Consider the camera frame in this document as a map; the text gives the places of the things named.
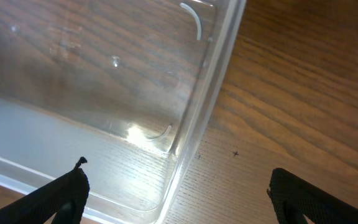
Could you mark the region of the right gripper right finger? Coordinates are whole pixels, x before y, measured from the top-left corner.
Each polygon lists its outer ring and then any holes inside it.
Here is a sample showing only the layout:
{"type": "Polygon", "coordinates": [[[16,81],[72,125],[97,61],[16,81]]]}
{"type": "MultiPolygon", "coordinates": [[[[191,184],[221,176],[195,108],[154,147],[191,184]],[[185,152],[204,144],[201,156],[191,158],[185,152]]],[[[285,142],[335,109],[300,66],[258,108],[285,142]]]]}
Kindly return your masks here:
{"type": "Polygon", "coordinates": [[[279,224],[358,223],[358,209],[289,171],[276,168],[267,189],[279,224]]]}

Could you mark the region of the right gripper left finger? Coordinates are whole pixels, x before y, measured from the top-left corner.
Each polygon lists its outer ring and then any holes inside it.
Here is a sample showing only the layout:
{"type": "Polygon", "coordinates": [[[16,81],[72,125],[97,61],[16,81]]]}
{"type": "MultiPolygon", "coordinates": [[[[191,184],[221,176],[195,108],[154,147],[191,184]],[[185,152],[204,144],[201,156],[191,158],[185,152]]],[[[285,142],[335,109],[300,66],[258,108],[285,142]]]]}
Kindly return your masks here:
{"type": "Polygon", "coordinates": [[[86,163],[79,158],[74,168],[19,200],[0,209],[3,223],[79,223],[90,192],[90,184],[80,166],[86,163]]]}

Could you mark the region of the clear plastic storage container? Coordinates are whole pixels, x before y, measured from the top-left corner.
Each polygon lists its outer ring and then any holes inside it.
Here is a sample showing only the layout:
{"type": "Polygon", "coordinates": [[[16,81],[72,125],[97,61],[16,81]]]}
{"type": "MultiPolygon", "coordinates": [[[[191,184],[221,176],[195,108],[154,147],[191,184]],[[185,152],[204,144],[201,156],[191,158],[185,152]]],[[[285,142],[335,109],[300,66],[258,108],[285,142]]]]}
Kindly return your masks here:
{"type": "Polygon", "coordinates": [[[85,157],[84,215],[162,223],[216,101],[244,1],[0,0],[0,185],[85,157]]]}

